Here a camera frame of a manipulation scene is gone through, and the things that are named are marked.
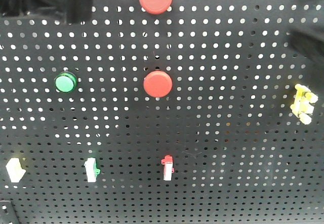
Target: black pegboard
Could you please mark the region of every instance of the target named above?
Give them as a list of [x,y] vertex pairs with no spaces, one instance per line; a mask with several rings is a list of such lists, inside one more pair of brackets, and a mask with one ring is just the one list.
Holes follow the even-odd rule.
[[[173,0],[153,16],[94,0],[80,25],[1,21],[0,198],[21,223],[322,223],[323,94],[300,124],[294,85],[320,87],[288,38],[322,23],[323,3]],[[80,80],[70,94],[53,86],[64,68]],[[142,87],[156,68],[174,82],[161,99]],[[27,170],[18,184],[12,157]]]

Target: red and white clip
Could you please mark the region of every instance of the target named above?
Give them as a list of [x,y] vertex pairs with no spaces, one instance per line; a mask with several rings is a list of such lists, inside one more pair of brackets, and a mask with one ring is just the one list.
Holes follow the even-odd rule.
[[163,180],[171,181],[172,173],[174,173],[172,156],[165,156],[164,159],[161,160],[161,163],[164,165]]

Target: green light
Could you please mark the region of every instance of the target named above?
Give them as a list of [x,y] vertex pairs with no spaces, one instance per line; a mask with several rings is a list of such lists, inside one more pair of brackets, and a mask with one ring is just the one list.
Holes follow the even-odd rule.
[[55,87],[61,92],[71,92],[76,88],[77,78],[71,72],[61,72],[54,79]]

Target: white plastic clip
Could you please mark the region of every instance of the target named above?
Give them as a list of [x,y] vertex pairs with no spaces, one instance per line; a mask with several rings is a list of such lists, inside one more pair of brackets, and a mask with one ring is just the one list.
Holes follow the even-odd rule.
[[21,168],[19,158],[11,158],[6,164],[6,169],[11,182],[19,182],[26,172]]
[[97,168],[96,158],[88,158],[85,162],[88,182],[96,182],[100,169]]
[[171,181],[172,173],[174,173],[172,156],[165,156],[164,159],[161,160],[161,163],[164,165],[163,180]]

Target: green and white clip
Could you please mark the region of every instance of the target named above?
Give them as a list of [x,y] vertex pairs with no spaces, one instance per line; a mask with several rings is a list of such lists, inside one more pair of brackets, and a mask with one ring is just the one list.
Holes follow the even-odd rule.
[[97,168],[96,158],[88,158],[85,162],[88,182],[96,182],[100,169]]

